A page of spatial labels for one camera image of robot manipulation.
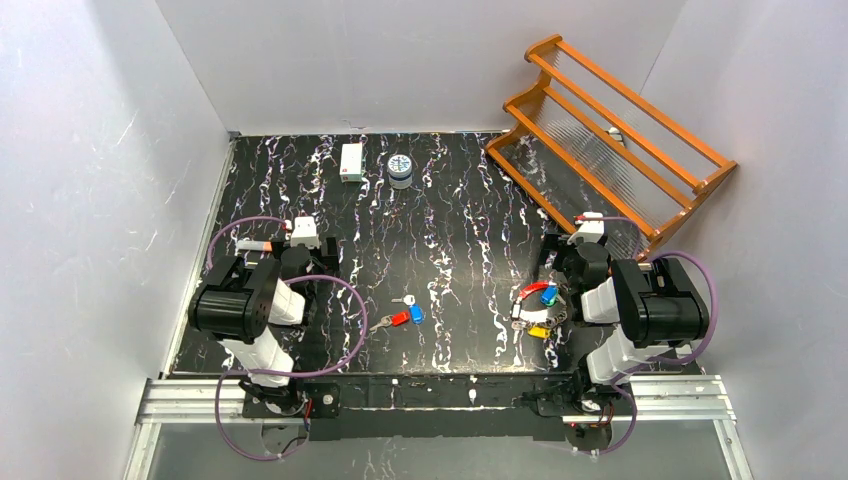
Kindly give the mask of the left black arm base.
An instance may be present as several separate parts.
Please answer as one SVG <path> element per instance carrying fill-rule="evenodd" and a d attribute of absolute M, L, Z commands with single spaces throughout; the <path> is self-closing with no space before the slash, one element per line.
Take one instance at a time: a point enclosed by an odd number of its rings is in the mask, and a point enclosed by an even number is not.
<path fill-rule="evenodd" d="M 246 418 L 332 419 L 340 411 L 341 393 L 337 384 L 293 380 L 287 386 L 271 388 L 240 380 L 245 392 L 242 415 Z"/>

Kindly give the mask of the metal keyring with red handle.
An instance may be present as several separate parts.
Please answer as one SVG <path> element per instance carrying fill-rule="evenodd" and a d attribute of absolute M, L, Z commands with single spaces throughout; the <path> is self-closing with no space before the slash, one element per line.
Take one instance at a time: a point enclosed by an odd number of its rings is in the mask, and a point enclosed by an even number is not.
<path fill-rule="evenodd" d="M 569 316 L 561 286 L 553 281 L 541 281 L 519 291 L 512 302 L 509 319 L 513 330 L 548 339 Z"/>

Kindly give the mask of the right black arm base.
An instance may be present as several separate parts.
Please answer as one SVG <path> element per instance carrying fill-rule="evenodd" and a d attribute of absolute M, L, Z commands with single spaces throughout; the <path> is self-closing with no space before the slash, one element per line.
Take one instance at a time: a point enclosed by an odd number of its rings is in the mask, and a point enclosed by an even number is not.
<path fill-rule="evenodd" d="M 522 406 L 543 418 L 565 420 L 565 441 L 578 451 L 603 450 L 613 439 L 612 421 L 621 395 L 608 386 L 568 381 L 534 384 L 519 397 Z"/>

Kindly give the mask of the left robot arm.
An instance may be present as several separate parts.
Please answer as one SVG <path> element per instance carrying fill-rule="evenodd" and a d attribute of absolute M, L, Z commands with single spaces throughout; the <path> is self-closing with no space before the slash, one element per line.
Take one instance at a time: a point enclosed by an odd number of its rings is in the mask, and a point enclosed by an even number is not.
<path fill-rule="evenodd" d="M 330 275 L 338 271 L 339 249 L 334 237 L 317 248 L 303 244 L 272 244 L 269 258 L 249 266 L 241 256 L 225 256 L 213 265 L 196 288 L 187 308 L 188 323 L 227 348 L 261 389 L 281 389 L 288 377 L 268 370 L 291 372 L 293 358 L 273 335 L 273 327 L 307 326 L 317 315 L 315 280 L 293 286 L 289 279 Z"/>

